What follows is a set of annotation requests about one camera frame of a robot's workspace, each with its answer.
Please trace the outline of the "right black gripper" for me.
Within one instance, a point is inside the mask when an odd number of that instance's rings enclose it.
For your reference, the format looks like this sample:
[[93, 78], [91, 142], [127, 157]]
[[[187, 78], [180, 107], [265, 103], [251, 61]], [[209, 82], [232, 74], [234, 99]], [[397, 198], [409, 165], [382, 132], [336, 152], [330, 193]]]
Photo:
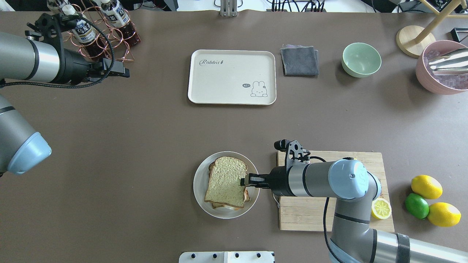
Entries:
[[274, 167], [269, 174], [249, 173], [240, 179], [240, 185], [245, 187], [260, 187], [270, 189], [274, 195], [292, 197], [286, 166]]

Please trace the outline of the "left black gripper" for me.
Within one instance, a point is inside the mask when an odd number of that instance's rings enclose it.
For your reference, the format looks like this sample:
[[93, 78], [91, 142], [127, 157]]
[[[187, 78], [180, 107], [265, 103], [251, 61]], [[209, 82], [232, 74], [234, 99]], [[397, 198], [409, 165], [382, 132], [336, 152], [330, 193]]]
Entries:
[[94, 76], [99, 72], [107, 76], [130, 77], [130, 70], [125, 68], [121, 61], [108, 58], [88, 61], [74, 50], [59, 49], [57, 47], [55, 50], [60, 62], [60, 68], [55, 77], [56, 84], [71, 83], [77, 85], [81, 82], [88, 82], [87, 78], [90, 74]]

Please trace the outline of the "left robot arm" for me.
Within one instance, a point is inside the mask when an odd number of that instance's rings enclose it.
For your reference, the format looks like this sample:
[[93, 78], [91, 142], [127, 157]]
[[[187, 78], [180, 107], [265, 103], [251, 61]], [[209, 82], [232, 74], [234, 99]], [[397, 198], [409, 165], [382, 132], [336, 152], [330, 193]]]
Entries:
[[22, 175], [52, 154], [52, 148], [16, 103], [25, 95], [42, 102], [47, 89], [90, 88], [107, 77], [130, 77], [122, 62], [92, 62], [65, 48], [61, 33], [21, 37], [1, 33], [1, 174]]

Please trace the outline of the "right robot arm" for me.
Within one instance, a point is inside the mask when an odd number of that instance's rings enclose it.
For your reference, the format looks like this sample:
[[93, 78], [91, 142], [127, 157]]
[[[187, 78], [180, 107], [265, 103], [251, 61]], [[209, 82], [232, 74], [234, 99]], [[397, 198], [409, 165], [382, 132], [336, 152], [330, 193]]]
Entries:
[[248, 174], [242, 186], [270, 189], [283, 197], [335, 198], [330, 259], [344, 263], [466, 263], [467, 253], [370, 227], [371, 204], [381, 183], [354, 159], [307, 163], [287, 160], [269, 174]]

